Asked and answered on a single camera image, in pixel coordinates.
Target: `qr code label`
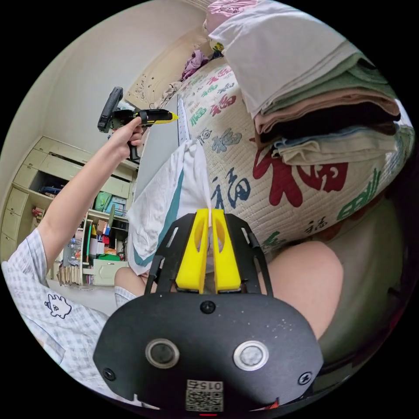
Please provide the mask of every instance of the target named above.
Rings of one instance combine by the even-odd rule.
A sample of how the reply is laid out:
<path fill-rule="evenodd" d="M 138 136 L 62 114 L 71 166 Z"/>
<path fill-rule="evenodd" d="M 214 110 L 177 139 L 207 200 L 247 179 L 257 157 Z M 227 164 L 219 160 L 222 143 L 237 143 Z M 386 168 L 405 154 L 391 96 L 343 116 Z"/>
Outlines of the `qr code label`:
<path fill-rule="evenodd" d="M 222 381 L 187 381 L 186 410 L 191 412 L 222 412 L 223 402 Z"/>

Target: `quilted blanket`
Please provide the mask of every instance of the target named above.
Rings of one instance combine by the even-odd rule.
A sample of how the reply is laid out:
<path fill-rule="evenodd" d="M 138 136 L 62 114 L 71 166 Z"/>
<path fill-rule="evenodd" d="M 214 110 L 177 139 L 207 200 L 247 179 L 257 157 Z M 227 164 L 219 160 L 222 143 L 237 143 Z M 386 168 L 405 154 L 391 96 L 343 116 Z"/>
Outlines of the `quilted blanket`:
<path fill-rule="evenodd" d="M 302 240 L 367 205 L 400 172 L 413 131 L 396 134 L 397 152 L 369 161 L 289 166 L 258 151 L 240 86 L 218 58 L 179 91 L 191 137 L 204 147 L 214 208 L 246 220 L 265 252 Z"/>

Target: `teal stripe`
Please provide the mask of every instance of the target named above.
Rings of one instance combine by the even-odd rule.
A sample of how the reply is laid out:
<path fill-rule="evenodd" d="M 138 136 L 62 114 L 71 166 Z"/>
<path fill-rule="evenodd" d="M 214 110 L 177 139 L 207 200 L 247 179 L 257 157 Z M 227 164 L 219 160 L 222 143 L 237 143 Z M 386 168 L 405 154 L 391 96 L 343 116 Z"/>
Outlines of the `teal stripe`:
<path fill-rule="evenodd" d="M 179 211 L 180 192 L 182 191 L 182 182 L 183 182 L 183 170 L 180 173 L 178 185 L 176 187 L 175 193 L 173 194 L 172 202 L 170 204 L 169 211 L 167 212 L 167 215 L 166 215 L 163 230 L 158 236 L 157 247 L 160 246 L 160 243 L 162 242 L 163 238 L 165 237 L 172 223 L 176 221 L 176 217 Z M 154 257 L 154 253 L 148 258 L 142 259 L 134 248 L 134 260 L 135 260 L 135 263 L 139 266 L 147 266 L 153 260 L 153 257 Z"/>

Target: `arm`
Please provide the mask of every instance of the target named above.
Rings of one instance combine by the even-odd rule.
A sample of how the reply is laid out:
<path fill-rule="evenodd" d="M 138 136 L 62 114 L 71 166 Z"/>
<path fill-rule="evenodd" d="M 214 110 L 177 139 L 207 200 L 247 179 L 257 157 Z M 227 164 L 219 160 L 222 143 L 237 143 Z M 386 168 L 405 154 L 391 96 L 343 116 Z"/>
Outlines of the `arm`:
<path fill-rule="evenodd" d="M 118 129 L 50 204 L 38 231 L 44 246 L 47 271 L 73 237 L 89 205 L 116 167 L 130 155 L 128 142 L 141 143 L 141 118 Z"/>

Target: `plaid shirt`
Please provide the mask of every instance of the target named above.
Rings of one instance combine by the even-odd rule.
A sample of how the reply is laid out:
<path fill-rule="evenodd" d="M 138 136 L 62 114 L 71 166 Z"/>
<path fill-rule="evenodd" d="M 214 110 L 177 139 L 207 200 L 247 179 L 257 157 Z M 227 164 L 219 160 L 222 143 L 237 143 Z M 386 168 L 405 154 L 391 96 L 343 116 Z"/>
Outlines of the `plaid shirt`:
<path fill-rule="evenodd" d="M 48 287 L 45 251 L 38 230 L 34 230 L 1 267 L 29 330 L 44 343 L 45 351 L 65 372 L 102 395 L 142 405 L 114 394 L 99 374 L 93 352 L 108 316 L 69 301 Z M 118 306 L 133 298 L 130 292 L 116 287 Z"/>

